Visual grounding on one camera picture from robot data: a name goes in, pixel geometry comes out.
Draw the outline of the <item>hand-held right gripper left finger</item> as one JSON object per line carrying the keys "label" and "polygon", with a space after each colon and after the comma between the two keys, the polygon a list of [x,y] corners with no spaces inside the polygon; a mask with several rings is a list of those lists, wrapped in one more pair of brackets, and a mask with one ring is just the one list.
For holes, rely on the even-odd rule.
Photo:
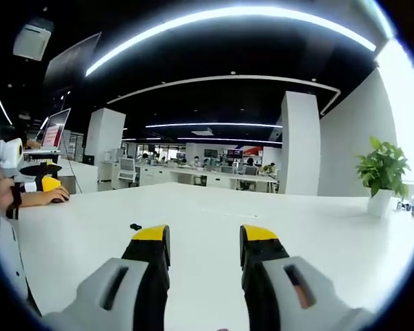
{"label": "hand-held right gripper left finger", "polygon": [[122,257],[82,281],[75,300],[43,317],[50,330],[163,330],[170,278],[170,228],[143,228]]}

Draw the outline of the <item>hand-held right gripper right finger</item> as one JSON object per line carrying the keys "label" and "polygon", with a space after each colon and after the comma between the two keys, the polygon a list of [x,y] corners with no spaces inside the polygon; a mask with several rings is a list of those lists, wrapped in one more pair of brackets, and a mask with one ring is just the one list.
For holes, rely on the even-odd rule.
{"label": "hand-held right gripper right finger", "polygon": [[373,315],[351,308],[333,282],[301,257],[290,257],[277,235],[239,229],[241,286],[251,330],[366,330]]}

